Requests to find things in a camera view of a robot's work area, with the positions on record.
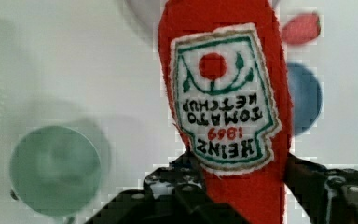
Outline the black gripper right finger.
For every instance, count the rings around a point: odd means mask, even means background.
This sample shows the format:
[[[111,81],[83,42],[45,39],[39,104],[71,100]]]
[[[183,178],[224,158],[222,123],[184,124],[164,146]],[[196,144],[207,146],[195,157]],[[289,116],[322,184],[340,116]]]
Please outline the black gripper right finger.
[[[289,153],[284,183],[311,224],[358,224],[358,170],[327,169]]]

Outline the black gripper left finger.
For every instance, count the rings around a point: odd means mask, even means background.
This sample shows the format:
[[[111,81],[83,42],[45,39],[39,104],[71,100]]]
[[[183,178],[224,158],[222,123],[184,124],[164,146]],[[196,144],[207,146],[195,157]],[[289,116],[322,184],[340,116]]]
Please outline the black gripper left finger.
[[[141,189],[120,192],[87,224],[249,224],[231,205],[206,193],[195,156],[186,152],[143,181]]]

